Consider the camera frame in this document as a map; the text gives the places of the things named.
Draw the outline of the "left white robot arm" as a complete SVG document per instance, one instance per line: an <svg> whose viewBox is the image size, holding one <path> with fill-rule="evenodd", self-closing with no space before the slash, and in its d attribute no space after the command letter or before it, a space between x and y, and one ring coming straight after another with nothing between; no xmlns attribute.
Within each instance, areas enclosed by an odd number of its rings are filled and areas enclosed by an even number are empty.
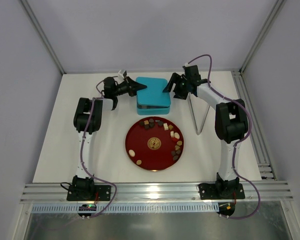
<svg viewBox="0 0 300 240"><path fill-rule="evenodd" d="M108 76L96 85L100 97L79 99L73 118L73 126L79 137L79 157L76 173L67 189L68 201L110 203L113 200L111 191L112 188L116 190L117 186L92 173L97 132L101 128L103 113L115 110L119 96L127 94L134 97L138 91L146 88L146 85L120 73L117 76Z"/></svg>

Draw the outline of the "metal tongs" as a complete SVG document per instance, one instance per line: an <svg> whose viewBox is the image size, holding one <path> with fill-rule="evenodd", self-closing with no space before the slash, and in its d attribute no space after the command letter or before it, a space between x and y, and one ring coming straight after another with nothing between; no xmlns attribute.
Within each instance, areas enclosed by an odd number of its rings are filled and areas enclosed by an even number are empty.
<svg viewBox="0 0 300 240"><path fill-rule="evenodd" d="M200 98L192 95L188 96L187 102L195 133L197 136L199 136L203 132L203 128L210 110L210 105Z"/></svg>

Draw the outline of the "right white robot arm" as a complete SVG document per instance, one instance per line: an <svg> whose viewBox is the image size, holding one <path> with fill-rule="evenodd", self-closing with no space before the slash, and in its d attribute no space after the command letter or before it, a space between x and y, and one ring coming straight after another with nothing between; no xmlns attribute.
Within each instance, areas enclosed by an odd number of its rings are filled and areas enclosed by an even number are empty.
<svg viewBox="0 0 300 240"><path fill-rule="evenodd" d="M221 143L220 166L214 183L198 186L201 200L244 199L238 158L241 143L251 132L250 115L242 99L233 100L216 90L209 78L203 79L196 65L185 66L184 74L173 73L163 92L185 100L189 94L204 100L215 110L214 129Z"/></svg>

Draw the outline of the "teal tin lid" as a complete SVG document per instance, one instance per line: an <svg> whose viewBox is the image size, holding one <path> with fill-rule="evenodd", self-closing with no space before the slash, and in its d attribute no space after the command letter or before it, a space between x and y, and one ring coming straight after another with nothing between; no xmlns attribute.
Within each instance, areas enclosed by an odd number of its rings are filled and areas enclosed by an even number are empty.
<svg viewBox="0 0 300 240"><path fill-rule="evenodd" d="M139 105L161 108L171 105L170 93L163 92L168 84L166 79L139 76L136 82L146 86L145 89L137 91L136 99Z"/></svg>

